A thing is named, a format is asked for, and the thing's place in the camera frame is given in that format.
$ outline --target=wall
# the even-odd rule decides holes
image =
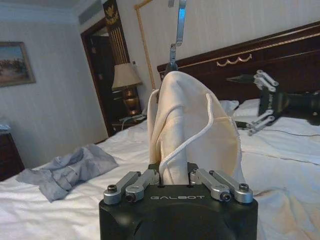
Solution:
[[[24,42],[36,80],[0,88],[0,115],[11,121],[24,165],[106,138],[76,18],[51,9],[0,9],[0,41]]]
[[[135,60],[144,86],[140,98],[148,101],[151,83],[134,5],[142,0],[117,0],[128,51]],[[169,61],[175,42],[178,0],[153,0],[140,9],[156,86],[157,66]],[[244,41],[319,21],[319,0],[188,0],[183,44],[177,59],[220,49]]]

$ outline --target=drawstring cord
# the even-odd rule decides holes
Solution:
[[[183,149],[185,149],[190,143],[192,143],[194,140],[196,140],[196,139],[200,138],[202,135],[204,135],[211,128],[212,124],[214,123],[214,115],[213,115],[213,111],[212,111],[212,98],[209,93],[206,93],[205,97],[206,97],[206,102],[207,102],[206,109],[207,109],[207,113],[208,113],[208,123],[201,131],[199,131],[195,135],[189,137],[180,146],[178,146],[173,152],[171,152],[169,155],[167,155],[163,159],[163,161],[161,161],[161,163],[159,165],[159,173],[160,173],[161,178],[163,178],[164,171],[168,167],[168,162],[172,158],[174,158],[178,153],[180,153]]]

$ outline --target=dark wood headboard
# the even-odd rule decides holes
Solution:
[[[261,69],[288,93],[320,90],[320,21],[178,60],[179,71],[206,85],[220,100],[259,97],[254,84],[226,81]],[[162,77],[166,64],[157,70]]]

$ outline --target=black cable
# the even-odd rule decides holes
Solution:
[[[320,136],[320,134],[313,134],[313,135],[304,135],[304,134],[295,134],[287,131],[282,131],[282,130],[275,130],[275,129],[262,129],[261,131],[275,131],[275,132],[281,132],[285,134],[290,134],[293,136],[300,136],[300,137],[314,137],[314,136]]]

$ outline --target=crown molding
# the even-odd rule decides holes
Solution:
[[[76,24],[78,19],[71,9],[0,3],[0,21]]]

